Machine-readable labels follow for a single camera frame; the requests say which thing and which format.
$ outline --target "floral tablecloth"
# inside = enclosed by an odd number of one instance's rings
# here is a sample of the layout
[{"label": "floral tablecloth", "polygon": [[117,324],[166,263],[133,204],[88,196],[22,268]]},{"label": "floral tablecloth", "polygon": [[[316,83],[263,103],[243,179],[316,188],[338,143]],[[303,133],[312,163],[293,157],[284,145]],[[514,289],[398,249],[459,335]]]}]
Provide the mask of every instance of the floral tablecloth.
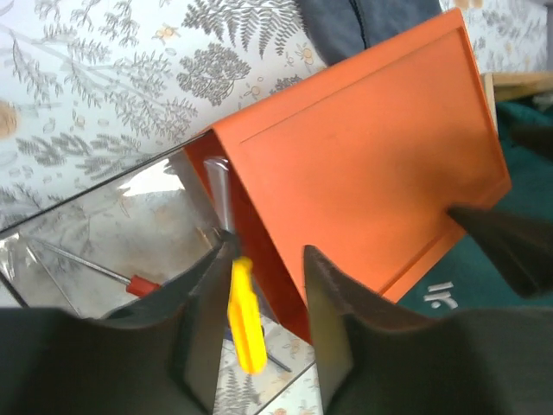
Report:
[{"label": "floral tablecloth", "polygon": [[[544,68],[542,7],[455,6],[481,72]],[[0,0],[0,229],[324,67],[294,0]],[[321,413],[317,385],[266,412]]]}]

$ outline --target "orange box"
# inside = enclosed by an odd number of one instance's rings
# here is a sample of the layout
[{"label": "orange box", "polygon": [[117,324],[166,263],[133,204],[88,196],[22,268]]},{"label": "orange box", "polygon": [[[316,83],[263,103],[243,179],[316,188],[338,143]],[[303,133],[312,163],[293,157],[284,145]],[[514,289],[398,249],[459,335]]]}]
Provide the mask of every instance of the orange box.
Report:
[{"label": "orange box", "polygon": [[449,204],[489,208],[511,188],[459,10],[219,121],[187,153],[204,183],[205,158],[231,161],[257,281],[306,340],[303,246],[397,301],[462,236]]}]

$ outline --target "dark gray cloth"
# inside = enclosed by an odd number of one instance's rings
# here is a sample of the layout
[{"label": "dark gray cloth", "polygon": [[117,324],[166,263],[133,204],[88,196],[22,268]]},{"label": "dark gray cloth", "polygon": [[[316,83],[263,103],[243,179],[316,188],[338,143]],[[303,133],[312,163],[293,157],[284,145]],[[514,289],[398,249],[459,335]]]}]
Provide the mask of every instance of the dark gray cloth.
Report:
[{"label": "dark gray cloth", "polygon": [[442,12],[439,0],[297,0],[309,37],[333,65]]}]

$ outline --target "transparent lid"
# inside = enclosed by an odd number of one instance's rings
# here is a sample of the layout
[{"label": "transparent lid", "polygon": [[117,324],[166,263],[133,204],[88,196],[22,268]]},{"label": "transparent lid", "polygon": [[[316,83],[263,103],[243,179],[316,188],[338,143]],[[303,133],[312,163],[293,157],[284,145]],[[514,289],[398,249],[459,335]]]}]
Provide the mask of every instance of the transparent lid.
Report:
[{"label": "transparent lid", "polygon": [[[59,250],[127,278],[162,284],[217,244],[217,228],[218,216],[186,153],[175,150],[1,232],[0,305],[53,306],[102,318],[137,298]],[[233,399],[244,408],[241,413],[257,413],[313,362],[308,344],[276,323],[257,286],[256,291],[267,348],[289,371],[269,361],[261,374],[248,376],[232,342],[224,340],[220,413]]]}]

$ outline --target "green fabric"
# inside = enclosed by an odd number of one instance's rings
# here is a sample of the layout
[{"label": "green fabric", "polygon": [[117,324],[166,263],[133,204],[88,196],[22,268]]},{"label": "green fabric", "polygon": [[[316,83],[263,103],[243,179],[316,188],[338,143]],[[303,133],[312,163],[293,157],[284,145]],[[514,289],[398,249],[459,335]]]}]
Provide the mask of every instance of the green fabric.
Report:
[{"label": "green fabric", "polygon": [[[515,145],[508,132],[514,124],[553,125],[553,111],[539,112],[529,101],[500,103],[497,110],[499,140],[512,179],[512,190],[497,209],[553,220],[553,163]],[[518,297],[465,237],[399,303],[427,316],[443,316],[456,308],[553,305],[553,294],[537,300]]]}]

